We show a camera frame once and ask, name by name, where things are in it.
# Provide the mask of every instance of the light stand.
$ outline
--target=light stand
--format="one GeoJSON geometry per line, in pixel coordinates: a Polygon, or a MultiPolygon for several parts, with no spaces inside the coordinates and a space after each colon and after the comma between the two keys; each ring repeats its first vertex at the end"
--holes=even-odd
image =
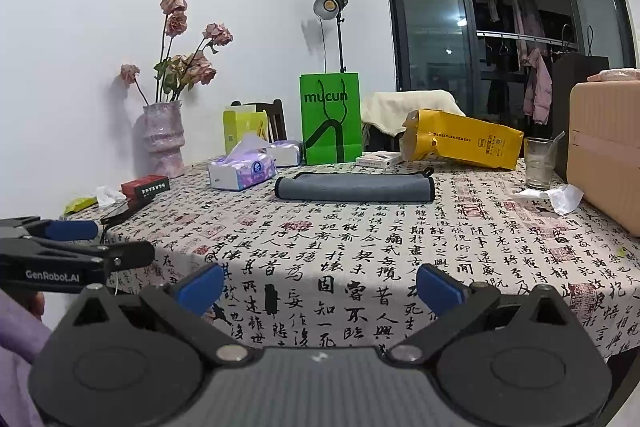
{"type": "Polygon", "coordinates": [[[340,52],[340,73],[345,73],[347,68],[344,67],[344,59],[342,58],[342,31],[340,30],[340,25],[344,22],[342,18],[342,11],[338,12],[338,17],[335,20],[338,25],[338,51],[340,52]]]}
{"type": "Polygon", "coordinates": [[[338,50],[340,52],[340,73],[345,73],[344,57],[342,56],[342,29],[340,26],[344,22],[342,10],[347,6],[348,0],[316,0],[314,2],[314,13],[322,20],[330,21],[336,19],[338,25],[338,50]]]}

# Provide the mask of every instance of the sliding glass door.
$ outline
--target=sliding glass door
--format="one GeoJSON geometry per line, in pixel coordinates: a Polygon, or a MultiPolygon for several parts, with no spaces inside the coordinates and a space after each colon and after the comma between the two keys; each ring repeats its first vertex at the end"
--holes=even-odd
{"type": "Polygon", "coordinates": [[[465,113],[472,68],[464,0],[393,0],[398,90],[449,91],[465,113]]]}
{"type": "Polygon", "coordinates": [[[567,51],[608,57],[611,68],[636,66],[624,0],[390,0],[390,6],[397,89],[449,91],[465,114],[482,120],[522,129],[530,123],[524,91],[534,48],[550,73],[567,51]]]}

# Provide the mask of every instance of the lamp head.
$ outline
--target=lamp head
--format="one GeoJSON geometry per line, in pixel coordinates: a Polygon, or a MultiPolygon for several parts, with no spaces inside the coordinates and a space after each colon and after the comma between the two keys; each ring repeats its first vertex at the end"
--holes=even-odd
{"type": "Polygon", "coordinates": [[[348,0],[316,0],[314,13],[321,19],[329,21],[335,19],[348,2],[348,0]]]}

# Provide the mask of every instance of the pink jacket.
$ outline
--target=pink jacket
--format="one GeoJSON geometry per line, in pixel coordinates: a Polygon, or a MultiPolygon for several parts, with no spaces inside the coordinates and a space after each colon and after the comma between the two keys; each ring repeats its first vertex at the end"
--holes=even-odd
{"type": "Polygon", "coordinates": [[[551,107],[551,76],[546,69],[540,50],[534,48],[527,57],[527,62],[533,66],[529,73],[529,82],[524,93],[524,114],[533,117],[533,121],[546,124],[551,107]]]}

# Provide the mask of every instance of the table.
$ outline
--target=table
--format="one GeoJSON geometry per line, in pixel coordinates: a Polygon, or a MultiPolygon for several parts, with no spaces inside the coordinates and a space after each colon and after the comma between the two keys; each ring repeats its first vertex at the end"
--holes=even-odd
{"type": "MultiPolygon", "coordinates": [[[[177,282],[222,264],[222,299],[207,314],[255,346],[359,346],[385,350],[434,319],[417,298],[415,273],[432,263],[465,284],[484,280],[521,295],[548,283],[609,356],[640,345],[640,243],[586,202],[560,217],[523,200],[515,171],[430,162],[430,204],[316,203],[275,198],[275,178],[242,192],[209,187],[206,163],[171,180],[109,241],[145,239],[150,267],[120,273],[119,287],[177,282]]],[[[389,171],[413,172],[424,162],[389,171]]],[[[281,169],[381,172],[353,164],[281,169]]],[[[98,219],[89,209],[76,217],[98,219]]]]}

